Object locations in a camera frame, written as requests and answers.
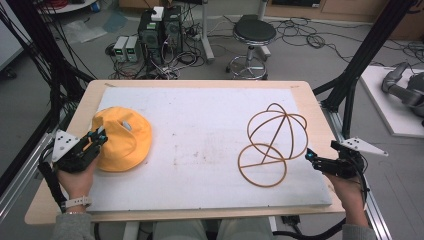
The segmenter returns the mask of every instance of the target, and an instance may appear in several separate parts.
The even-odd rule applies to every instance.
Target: wire sphere
[[[259,187],[273,187],[280,184],[287,175],[286,160],[292,160],[302,155],[308,147],[308,133],[306,131],[307,121],[299,114],[289,114],[285,109],[277,104],[272,103],[265,111],[255,114],[247,125],[247,137],[250,145],[246,146],[239,154],[238,168],[241,175],[251,184]],[[261,156],[261,161],[254,160],[252,163],[249,157],[245,157],[243,163],[242,156],[246,154],[249,148],[254,148]],[[281,169],[281,177],[268,183],[258,182],[249,177],[247,169],[258,168],[261,166],[277,164]]]

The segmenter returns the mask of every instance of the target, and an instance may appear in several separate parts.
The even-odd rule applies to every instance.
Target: concrete floor
[[[90,18],[87,25],[96,27],[103,26],[113,13],[113,9],[97,14],[85,9],[72,14],[64,14],[61,19],[63,23],[68,23]],[[104,54],[105,48],[115,42],[120,35],[136,33],[138,22],[133,19],[136,18],[130,18],[126,21],[125,26],[116,32],[110,32],[90,42],[72,44],[75,52],[99,79],[107,79],[113,73],[113,64],[110,58]],[[266,19],[269,22],[279,20]],[[212,29],[221,21],[225,21],[225,19],[210,20],[209,28]],[[308,26],[319,32],[337,33],[355,39],[364,39],[370,30],[369,25],[357,28],[339,28],[309,22]],[[217,30],[220,29],[231,29],[231,24],[219,24]],[[215,31],[211,35],[230,35],[230,33],[231,31],[224,30]],[[335,35],[326,34],[323,37],[327,43],[334,43],[342,56],[352,56],[360,45],[359,42]],[[292,44],[305,43],[304,37],[285,37],[284,39]],[[216,57],[215,62],[184,69],[181,71],[180,79],[230,79],[229,74],[225,72],[225,67],[235,55],[244,54],[246,46],[232,37],[210,37],[210,42]],[[64,49],[61,41],[58,44]],[[397,47],[393,42],[387,42],[386,46]],[[336,78],[347,66],[347,63],[328,47],[314,49],[309,46],[293,46],[280,38],[269,45],[269,50],[272,53],[266,62],[269,81],[305,80],[312,88],[315,88]],[[388,48],[382,48],[374,61],[385,66],[392,66],[405,59],[412,64],[419,62],[402,51]],[[11,64],[11,67],[16,71],[18,77],[16,79],[1,77],[0,79],[1,174],[49,109],[48,86],[29,57],[22,54]],[[417,64],[415,68],[424,69],[424,64]],[[317,98],[321,100],[325,96],[326,94],[322,94]],[[424,202],[422,188],[424,184],[424,162],[422,161],[424,139],[391,136],[361,83],[357,85],[351,132],[352,136],[359,136],[390,154],[387,158],[366,155],[369,163],[366,176],[392,238],[422,239],[424,236],[424,207],[422,204]],[[29,226],[24,223],[25,213],[39,184],[39,179],[33,179],[20,195],[0,225],[1,239],[47,239],[51,236],[53,226]],[[342,218],[343,214],[301,216],[299,227],[304,234],[317,234]],[[280,219],[277,220],[279,230],[291,230],[283,225]],[[143,223],[142,228],[150,229],[151,223]],[[122,238],[123,229],[123,223],[100,225],[102,239]],[[140,234],[140,239],[143,238],[145,238],[145,234]],[[332,239],[341,239],[341,234],[337,234]]]

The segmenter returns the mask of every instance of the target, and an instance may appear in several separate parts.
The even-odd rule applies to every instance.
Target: black stool seat
[[[254,46],[268,45],[277,35],[271,24],[254,19],[238,22],[233,33],[237,40]]]

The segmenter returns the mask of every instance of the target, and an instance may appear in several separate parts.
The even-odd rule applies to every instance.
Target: cable
[[[339,50],[337,49],[337,46],[333,43],[327,43],[324,39],[323,35],[331,35],[336,36],[344,39],[348,39],[354,42],[362,43],[362,40],[352,38],[349,36],[331,33],[331,32],[318,32],[314,27],[310,26],[310,23],[314,24],[321,24],[321,25],[327,25],[332,27],[338,27],[338,28],[358,28],[358,27],[369,27],[370,25],[367,24],[359,24],[355,26],[341,26],[336,24],[330,24],[330,23],[322,23],[322,22],[315,22],[311,21],[307,18],[290,18],[289,20],[285,21],[271,21],[269,22],[271,24],[279,23],[275,29],[278,33],[281,34],[280,37],[277,39],[281,39],[283,42],[292,45],[292,46],[310,46],[314,49],[320,49],[323,47],[328,47],[334,50],[343,61],[349,63],[351,58],[353,56],[343,56]],[[294,43],[293,41],[289,41],[289,39],[305,39],[305,43]],[[391,47],[384,45],[383,48],[394,50],[394,51],[403,51],[407,56],[413,57],[419,60],[418,63],[412,64],[412,66],[424,63],[424,45],[419,43],[408,43],[407,45],[402,45],[400,43],[397,43],[393,40],[389,40],[388,42],[393,42],[397,46]],[[373,65],[380,65],[384,66],[384,64],[373,61],[371,64]]]
[[[100,224],[99,223],[94,224],[94,239],[95,240],[101,240],[101,238],[100,238]]]

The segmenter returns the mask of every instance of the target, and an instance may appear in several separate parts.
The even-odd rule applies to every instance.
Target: black metal pole
[[[413,3],[414,0],[390,0],[345,71],[338,78],[314,89],[315,95],[318,95],[333,88],[328,98],[322,102],[324,108],[333,112],[337,112],[341,102],[349,96],[346,99],[345,117],[343,118],[342,134],[345,137],[349,136],[348,132],[350,132],[354,100],[352,94],[355,92],[352,88],[356,87],[356,83],[362,73],[368,67],[375,55],[377,55],[378,51],[403,19]]]

